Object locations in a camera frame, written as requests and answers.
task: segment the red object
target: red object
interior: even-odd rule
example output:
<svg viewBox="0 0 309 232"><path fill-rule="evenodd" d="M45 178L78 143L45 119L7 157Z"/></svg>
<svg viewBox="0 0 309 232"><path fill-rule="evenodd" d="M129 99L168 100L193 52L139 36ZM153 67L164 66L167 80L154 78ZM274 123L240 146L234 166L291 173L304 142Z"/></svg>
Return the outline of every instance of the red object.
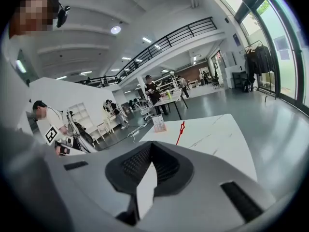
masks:
<svg viewBox="0 0 309 232"><path fill-rule="evenodd" d="M185 128L185 126L184 126L184 121L183 121L183 123L180 125L180 132L179 132L179 136L178 136L178 140L177 140L176 145L177 145L178 142L179 142L180 136L182 135L183 129L184 129L184 128Z"/></svg>

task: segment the black shirt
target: black shirt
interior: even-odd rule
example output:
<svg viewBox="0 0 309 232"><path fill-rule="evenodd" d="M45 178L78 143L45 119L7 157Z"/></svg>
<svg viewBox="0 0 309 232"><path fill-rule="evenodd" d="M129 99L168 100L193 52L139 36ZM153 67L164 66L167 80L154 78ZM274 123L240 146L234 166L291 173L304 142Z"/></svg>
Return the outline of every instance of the black shirt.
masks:
<svg viewBox="0 0 309 232"><path fill-rule="evenodd" d="M115 103L111 103L111 107L112 107L115 115L119 114L119 110L116 108L116 104Z"/></svg>
<svg viewBox="0 0 309 232"><path fill-rule="evenodd" d="M152 100L152 102L154 103L154 101L157 101L158 99L160 99L161 95L159 93L159 88L155 83L151 83L151 84L145 84L146 88L145 91L148 91L150 89L152 89L154 91L153 94L149 94L150 99Z"/></svg>

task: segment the black railing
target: black railing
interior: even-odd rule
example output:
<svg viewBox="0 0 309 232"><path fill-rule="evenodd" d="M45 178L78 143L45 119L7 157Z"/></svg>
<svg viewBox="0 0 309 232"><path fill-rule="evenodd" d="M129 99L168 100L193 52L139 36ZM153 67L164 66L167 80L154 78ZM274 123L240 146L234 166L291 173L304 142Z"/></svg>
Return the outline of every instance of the black railing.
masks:
<svg viewBox="0 0 309 232"><path fill-rule="evenodd" d="M120 72L117 73L116 76L109 77L113 77L113 80L115 81L114 84L120 83L124 78L134 72L137 68L141 67L143 64L156 57L160 53L164 52L165 50L185 40L216 29L217 27L213 23L212 17L207 17L205 19L201 19L199 21L185 25L151 44L145 50L136 55L132 60L130 60L128 64L124 68L122 68ZM104 77L93 78L91 80L94 79L96 79L96 82L101 82L101 86L99 87L105 87L105 84L103 82ZM78 83L85 84L85 82L86 80L83 80Z"/></svg>
<svg viewBox="0 0 309 232"><path fill-rule="evenodd" d="M86 79L76 83L92 86L92 87L108 87L110 85L118 84L118 79L115 75L109 75L104 77L96 77L91 79Z"/></svg>

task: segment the white table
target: white table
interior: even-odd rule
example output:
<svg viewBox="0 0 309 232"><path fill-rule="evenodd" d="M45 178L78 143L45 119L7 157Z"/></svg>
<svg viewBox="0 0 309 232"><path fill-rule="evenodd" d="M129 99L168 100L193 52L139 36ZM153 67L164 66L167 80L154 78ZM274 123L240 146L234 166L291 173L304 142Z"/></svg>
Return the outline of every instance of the white table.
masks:
<svg viewBox="0 0 309 232"><path fill-rule="evenodd" d="M158 101L154 106L161 106L161 105L166 105L166 104L174 103L175 107L176 107L176 110L178 112L178 115L179 115L179 119L182 120L182 116L180 115L178 107L177 107L177 104L176 104L176 101L179 100L179 98L181 97L183 102L184 102L184 104L185 104L185 106L188 108L187 104L185 103L185 101L183 99L182 91L180 90L178 92L175 92L175 93L171 94L171 97L172 97L172 99L170 99L168 96L163 97L162 100Z"/></svg>
<svg viewBox="0 0 309 232"><path fill-rule="evenodd" d="M183 121L165 122L167 131L152 127L140 141L176 144ZM178 145L215 155L257 181L250 150L236 121L230 114L185 120Z"/></svg>

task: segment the black slot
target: black slot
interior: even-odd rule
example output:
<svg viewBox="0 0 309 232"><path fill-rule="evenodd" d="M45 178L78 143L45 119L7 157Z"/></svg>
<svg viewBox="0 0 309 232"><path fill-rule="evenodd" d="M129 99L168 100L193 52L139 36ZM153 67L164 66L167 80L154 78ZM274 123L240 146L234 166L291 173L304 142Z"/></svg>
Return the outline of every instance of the black slot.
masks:
<svg viewBox="0 0 309 232"><path fill-rule="evenodd" d="M263 213L263 210L235 182L224 183L221 188L246 222Z"/></svg>
<svg viewBox="0 0 309 232"><path fill-rule="evenodd" d="M83 167L83 166L86 166L88 165L88 163L86 161L78 161L78 162L74 162L74 163L69 163L69 164L66 164L66 165L63 165L65 170L68 171L68 170L72 170L72 169L75 169L75 168L80 168L80 167Z"/></svg>

